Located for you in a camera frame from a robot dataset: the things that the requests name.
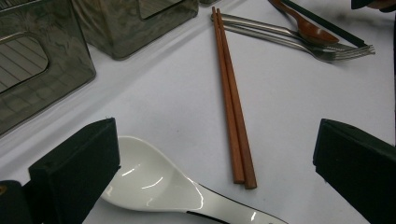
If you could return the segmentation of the metal fork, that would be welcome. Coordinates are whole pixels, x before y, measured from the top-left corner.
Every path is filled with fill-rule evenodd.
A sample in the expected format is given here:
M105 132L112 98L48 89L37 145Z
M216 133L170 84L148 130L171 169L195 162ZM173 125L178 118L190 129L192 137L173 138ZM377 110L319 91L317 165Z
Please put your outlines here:
M326 50L326 49L320 49L319 47L311 47L303 43L297 43L285 38L276 37L274 35L268 35L256 31L252 31L242 27L225 25L224 28L226 31L231 31L241 35L247 35L250 37L259 38L261 40L276 43L278 45L304 51L310 54L311 56L313 56L315 59L325 63L349 61L375 54L375 48L373 46L366 46L366 47L347 49L347 50Z

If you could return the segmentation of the brown wooden chopstick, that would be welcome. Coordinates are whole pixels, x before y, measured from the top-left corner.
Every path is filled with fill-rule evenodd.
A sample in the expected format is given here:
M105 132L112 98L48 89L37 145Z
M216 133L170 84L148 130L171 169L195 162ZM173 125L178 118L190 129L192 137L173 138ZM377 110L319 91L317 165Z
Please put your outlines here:
M217 9L215 7L212 7L211 11L212 11L211 18L213 22L215 37L216 37L217 53L219 60L220 79L221 79L222 94L224 101L224 111L226 115L230 158L231 158L231 166L233 172L233 182L235 184L243 184L245 182L245 174L244 174L243 164L240 154L239 139L237 135L236 124L234 120L233 100L230 91L223 43L219 28L219 16L217 13Z
M243 170L245 174L245 182L243 184L245 185L246 189L255 189L257 188L257 181L256 181L253 161L251 158L250 147L248 143L248 134L246 131L246 125L244 121L242 106L240 103L228 41L224 30L224 23L220 14L220 10L218 8L217 8L217 13L219 16L219 28L223 43L230 91L233 100L234 120L235 120L237 135L239 139L239 148L240 148L240 154L243 164Z

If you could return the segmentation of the black chopstick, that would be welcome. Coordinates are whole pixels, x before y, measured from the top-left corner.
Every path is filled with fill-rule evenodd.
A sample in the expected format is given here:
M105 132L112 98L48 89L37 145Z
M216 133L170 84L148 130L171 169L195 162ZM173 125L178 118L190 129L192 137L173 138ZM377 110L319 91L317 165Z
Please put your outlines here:
M327 28L328 30L332 31L333 33L339 35L340 37L344 38L347 42L353 44L356 47L365 47L366 43L364 40L361 38L353 35L352 33L344 30L343 28L321 18L319 15L297 5L296 3L293 3L291 0L281 0L283 4L286 6L296 10L297 12L303 14L307 18L311 19L312 21L320 24L324 28Z

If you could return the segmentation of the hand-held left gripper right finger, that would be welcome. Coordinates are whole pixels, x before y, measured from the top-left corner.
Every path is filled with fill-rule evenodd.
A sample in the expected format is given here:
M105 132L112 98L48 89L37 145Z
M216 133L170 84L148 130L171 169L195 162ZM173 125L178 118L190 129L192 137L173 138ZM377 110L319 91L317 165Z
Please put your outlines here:
M313 164L370 224L396 224L396 147L352 125L323 119Z

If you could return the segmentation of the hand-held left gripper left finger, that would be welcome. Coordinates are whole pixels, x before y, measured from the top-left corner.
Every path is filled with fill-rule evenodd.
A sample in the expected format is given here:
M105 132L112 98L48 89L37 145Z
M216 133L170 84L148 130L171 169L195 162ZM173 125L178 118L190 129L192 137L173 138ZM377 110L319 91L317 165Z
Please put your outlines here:
M116 121L74 133L29 167L35 224L82 224L120 169Z

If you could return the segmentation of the white ceramic spoon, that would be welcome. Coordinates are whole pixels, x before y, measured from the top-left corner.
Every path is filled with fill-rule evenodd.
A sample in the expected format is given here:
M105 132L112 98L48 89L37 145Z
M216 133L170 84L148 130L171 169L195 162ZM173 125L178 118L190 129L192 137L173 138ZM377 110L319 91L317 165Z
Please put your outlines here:
M118 142L120 169L102 194L108 203L135 211L187 213L222 224L288 224L193 181L141 139L121 136Z

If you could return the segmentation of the brown wooden spoon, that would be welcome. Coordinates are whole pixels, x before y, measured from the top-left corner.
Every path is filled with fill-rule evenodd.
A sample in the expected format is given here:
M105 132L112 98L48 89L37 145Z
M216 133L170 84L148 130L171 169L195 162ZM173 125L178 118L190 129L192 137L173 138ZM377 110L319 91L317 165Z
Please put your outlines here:
M268 0L278 10L292 16L296 20L299 35L310 43L317 45L333 45L339 42L339 39L327 31L317 27L314 23L308 21L298 12L287 7L281 0Z

